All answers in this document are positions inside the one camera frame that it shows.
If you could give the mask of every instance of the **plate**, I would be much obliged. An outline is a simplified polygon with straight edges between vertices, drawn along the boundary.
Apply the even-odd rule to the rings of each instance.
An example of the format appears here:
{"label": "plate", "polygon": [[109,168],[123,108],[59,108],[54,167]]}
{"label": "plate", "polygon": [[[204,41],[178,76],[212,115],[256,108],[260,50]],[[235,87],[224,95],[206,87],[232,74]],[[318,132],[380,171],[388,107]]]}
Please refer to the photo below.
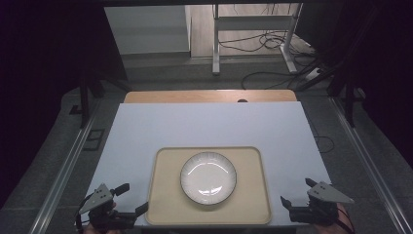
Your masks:
{"label": "plate", "polygon": [[185,194],[194,202],[213,205],[232,194],[237,173],[223,155],[202,152],[192,156],[182,167],[180,182]]}

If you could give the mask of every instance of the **beige tray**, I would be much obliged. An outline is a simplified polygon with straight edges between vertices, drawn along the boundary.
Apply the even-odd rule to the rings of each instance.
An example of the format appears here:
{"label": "beige tray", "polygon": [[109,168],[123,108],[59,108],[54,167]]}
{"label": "beige tray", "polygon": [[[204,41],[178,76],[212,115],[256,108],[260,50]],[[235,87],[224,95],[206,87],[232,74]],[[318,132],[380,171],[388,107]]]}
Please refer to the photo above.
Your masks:
{"label": "beige tray", "polygon": [[[216,205],[201,205],[180,185],[185,162],[197,153],[224,155],[237,171],[234,192]],[[146,220],[153,225],[265,224],[271,220],[261,155],[253,147],[163,148],[158,152]]]}

